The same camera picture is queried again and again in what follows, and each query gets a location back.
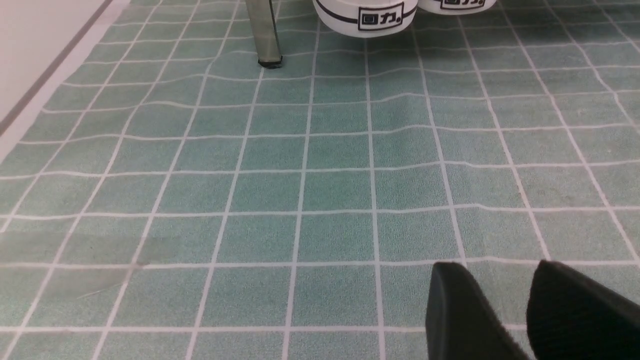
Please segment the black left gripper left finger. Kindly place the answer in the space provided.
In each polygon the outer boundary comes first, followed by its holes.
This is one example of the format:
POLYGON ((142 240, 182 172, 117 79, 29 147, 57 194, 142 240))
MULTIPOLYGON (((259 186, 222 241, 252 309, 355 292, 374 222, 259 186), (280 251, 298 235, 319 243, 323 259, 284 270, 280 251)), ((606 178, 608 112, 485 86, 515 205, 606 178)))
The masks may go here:
POLYGON ((473 275, 457 262, 437 262, 425 313, 430 360, 528 360, 499 321, 473 275))

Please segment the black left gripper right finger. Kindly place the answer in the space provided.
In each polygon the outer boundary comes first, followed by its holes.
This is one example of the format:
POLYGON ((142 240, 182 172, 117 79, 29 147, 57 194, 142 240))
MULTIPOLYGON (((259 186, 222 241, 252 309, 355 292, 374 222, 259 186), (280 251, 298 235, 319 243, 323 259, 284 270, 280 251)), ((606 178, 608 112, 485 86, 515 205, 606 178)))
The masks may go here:
POLYGON ((637 360, 639 305, 566 264, 542 260, 526 306, 537 360, 637 360))

